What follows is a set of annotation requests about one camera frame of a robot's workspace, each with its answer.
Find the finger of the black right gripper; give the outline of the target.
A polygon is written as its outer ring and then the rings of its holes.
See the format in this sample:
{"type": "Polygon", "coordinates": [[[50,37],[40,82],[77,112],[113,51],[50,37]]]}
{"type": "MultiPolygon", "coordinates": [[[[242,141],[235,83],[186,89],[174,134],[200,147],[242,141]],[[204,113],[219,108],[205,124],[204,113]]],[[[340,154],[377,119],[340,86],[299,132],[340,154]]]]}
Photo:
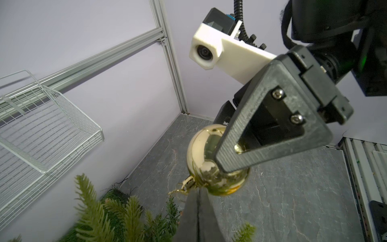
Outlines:
{"type": "Polygon", "coordinates": [[[231,173],[273,159],[327,145],[333,135],[318,104],[283,54],[260,70],[244,95],[215,151],[223,172],[231,173]]]}
{"type": "Polygon", "coordinates": [[[234,115],[235,108],[230,101],[226,101],[218,112],[213,124],[228,124],[234,115]]]}

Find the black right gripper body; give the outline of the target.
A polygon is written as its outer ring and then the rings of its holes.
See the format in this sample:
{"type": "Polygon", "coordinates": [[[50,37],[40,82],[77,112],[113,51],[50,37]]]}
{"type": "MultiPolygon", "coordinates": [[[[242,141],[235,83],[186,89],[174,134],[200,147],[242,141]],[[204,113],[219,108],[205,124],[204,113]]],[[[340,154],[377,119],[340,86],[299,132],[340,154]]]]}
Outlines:
{"type": "Polygon", "coordinates": [[[315,98],[318,114],[326,125],[346,123],[353,114],[353,108],[329,75],[322,70],[315,56],[302,45],[293,47],[285,54],[299,67],[301,82],[315,98]]]}

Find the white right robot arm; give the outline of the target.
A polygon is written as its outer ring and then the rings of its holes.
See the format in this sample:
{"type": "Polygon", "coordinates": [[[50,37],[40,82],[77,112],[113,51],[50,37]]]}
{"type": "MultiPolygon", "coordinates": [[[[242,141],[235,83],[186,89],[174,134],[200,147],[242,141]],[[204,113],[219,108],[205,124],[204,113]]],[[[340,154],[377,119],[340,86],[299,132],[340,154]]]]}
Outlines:
{"type": "Polygon", "coordinates": [[[386,1],[289,1],[285,54],[238,91],[214,159],[226,173],[329,144],[329,123],[353,107],[338,90],[352,73],[366,96],[387,93],[386,1]]]}

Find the shiny gold ball ornament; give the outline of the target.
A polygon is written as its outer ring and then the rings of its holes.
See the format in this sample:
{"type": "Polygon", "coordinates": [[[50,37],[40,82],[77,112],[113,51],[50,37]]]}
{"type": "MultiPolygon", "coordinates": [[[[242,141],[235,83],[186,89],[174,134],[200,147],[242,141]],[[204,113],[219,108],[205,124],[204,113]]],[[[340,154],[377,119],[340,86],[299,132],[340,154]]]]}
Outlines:
{"type": "Polygon", "coordinates": [[[211,195],[227,196],[246,183],[249,168],[225,173],[215,162],[214,152],[225,131],[225,125],[212,124],[192,137],[186,153],[186,166],[190,176],[181,183],[181,188],[169,192],[170,195],[188,195],[192,189],[204,187],[211,195]]]}

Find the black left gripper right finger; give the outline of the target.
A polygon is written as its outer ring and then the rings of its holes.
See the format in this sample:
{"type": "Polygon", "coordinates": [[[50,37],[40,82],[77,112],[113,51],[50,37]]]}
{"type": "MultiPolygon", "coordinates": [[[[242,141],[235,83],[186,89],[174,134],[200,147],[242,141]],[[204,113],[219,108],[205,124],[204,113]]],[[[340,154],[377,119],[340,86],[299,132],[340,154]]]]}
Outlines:
{"type": "Polygon", "coordinates": [[[198,190],[198,242],[224,242],[208,190],[198,190]]]}

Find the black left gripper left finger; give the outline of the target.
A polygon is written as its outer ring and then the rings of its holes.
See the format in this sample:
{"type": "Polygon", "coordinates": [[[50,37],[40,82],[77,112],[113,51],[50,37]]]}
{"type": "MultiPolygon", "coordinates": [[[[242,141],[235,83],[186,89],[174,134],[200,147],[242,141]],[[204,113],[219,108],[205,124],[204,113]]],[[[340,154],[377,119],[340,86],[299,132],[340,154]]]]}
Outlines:
{"type": "Polygon", "coordinates": [[[199,232],[199,198],[200,190],[191,190],[180,218],[179,226],[173,237],[174,242],[198,242],[199,232]]]}

